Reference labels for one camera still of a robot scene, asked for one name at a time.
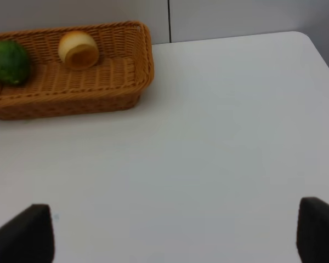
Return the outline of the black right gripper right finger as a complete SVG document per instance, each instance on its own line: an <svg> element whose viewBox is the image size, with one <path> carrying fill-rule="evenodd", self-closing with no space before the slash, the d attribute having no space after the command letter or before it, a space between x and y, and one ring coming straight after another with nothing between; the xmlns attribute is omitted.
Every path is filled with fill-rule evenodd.
<svg viewBox="0 0 329 263"><path fill-rule="evenodd" d="M329 262L329 204L316 197L300 200L296 246L302 263Z"/></svg>

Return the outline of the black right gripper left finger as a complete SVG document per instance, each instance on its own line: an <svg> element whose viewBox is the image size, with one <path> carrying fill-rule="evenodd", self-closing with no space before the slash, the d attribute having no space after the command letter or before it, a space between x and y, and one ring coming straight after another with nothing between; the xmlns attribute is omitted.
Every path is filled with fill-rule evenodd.
<svg viewBox="0 0 329 263"><path fill-rule="evenodd" d="M50 206L33 204L0 227L0 262L53 262Z"/></svg>

